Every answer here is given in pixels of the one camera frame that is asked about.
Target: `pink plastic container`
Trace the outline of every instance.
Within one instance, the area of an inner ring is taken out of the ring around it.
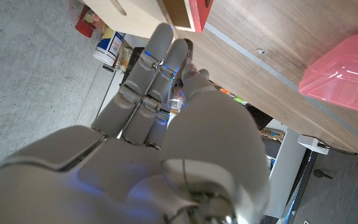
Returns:
[[[358,35],[353,35],[304,72],[299,92],[358,111]]]

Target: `wire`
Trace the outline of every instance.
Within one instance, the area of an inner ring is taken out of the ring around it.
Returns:
[[[319,143],[317,143],[317,146],[318,146],[318,147],[321,147],[321,148],[323,148],[323,149],[329,149],[329,150],[341,152],[341,153],[347,154],[347,155],[352,155],[352,156],[358,155],[358,153],[356,153],[356,152],[347,152],[347,151],[342,150],[342,149],[337,149],[337,148],[335,148],[335,147],[328,146],[328,145],[325,144],[325,143],[320,143],[320,142],[319,142]]]

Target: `robot finger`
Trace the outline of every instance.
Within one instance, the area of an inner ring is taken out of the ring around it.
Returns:
[[[177,39],[173,42],[146,96],[122,133],[125,141],[136,145],[144,144],[157,114],[161,112],[163,101],[184,61],[187,49],[185,40]]]
[[[157,26],[129,77],[93,122],[93,129],[105,136],[117,137],[154,79],[172,39],[171,26]]]

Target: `wooden tabletop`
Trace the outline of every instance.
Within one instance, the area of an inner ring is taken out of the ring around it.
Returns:
[[[194,43],[210,79],[300,134],[358,152],[358,112],[303,97],[305,69],[352,34],[358,0],[214,1]]]

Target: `gray concrete floor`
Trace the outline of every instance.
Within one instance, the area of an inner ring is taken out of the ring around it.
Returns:
[[[68,2],[0,0],[0,160],[95,119],[112,73],[93,58],[98,36],[75,30]]]

